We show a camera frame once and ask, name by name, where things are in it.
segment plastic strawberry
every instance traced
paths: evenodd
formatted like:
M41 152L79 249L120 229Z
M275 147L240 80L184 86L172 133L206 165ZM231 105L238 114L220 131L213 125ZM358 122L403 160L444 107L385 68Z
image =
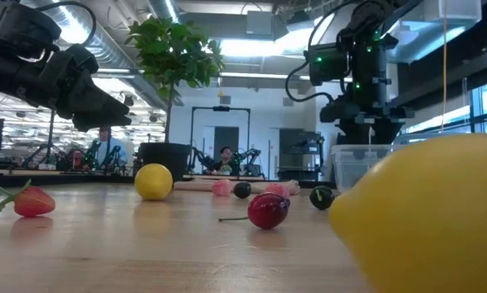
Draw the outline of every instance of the plastic strawberry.
M0 202L0 212L7 203L14 202L14 211L26 217L39 216L55 209L55 201L43 189L30 186L28 180L20 192L13 194L0 186L0 193L7 197Z

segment clear plastic bin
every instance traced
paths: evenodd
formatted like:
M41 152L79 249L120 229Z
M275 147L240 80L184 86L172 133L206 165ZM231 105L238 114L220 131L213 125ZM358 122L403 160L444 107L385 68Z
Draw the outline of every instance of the clear plastic bin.
M377 162L402 145L337 145L331 149L340 193L352 188Z

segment door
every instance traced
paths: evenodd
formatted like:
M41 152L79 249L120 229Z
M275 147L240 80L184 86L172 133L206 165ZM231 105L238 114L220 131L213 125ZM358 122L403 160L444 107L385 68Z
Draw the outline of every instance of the door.
M232 151L238 150L238 137L238 127L217 126L214 128L213 158L216 162L222 159L220 156L220 150L223 147L230 147Z

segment cherry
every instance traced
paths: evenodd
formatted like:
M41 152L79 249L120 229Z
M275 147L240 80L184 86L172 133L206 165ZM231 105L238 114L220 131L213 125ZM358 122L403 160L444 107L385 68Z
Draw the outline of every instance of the cherry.
M247 217L218 219L219 221L236 221L249 219L255 226L270 230L281 224L287 217L290 202L274 193L257 195L249 203Z

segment strawberry leaves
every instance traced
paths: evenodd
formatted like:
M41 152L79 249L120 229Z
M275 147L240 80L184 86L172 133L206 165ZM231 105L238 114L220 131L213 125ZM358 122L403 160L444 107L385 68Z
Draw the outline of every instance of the strawberry leaves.
M21 189L21 191L20 191L20 192L18 192L17 194L13 194L13 193L11 193L10 191L8 191L8 190L6 190L6 189L4 189L4 188L2 188L2 187L0 186L0 194L3 194L3 195L5 195L5 196L6 196L6 198L0 202L0 212L2 212L2 210L5 208L5 206L7 205L7 203L11 203L11 202L13 202L13 201L14 201L14 199L15 199L15 197L16 197L16 196L17 196L19 193L21 193L21 192L25 191L26 189L28 189L28 188L30 187L30 183L31 183L31 182L32 182L32 180L31 180L31 179L29 179L29 180L26 182L26 184L24 184L24 186L23 186L23 188Z

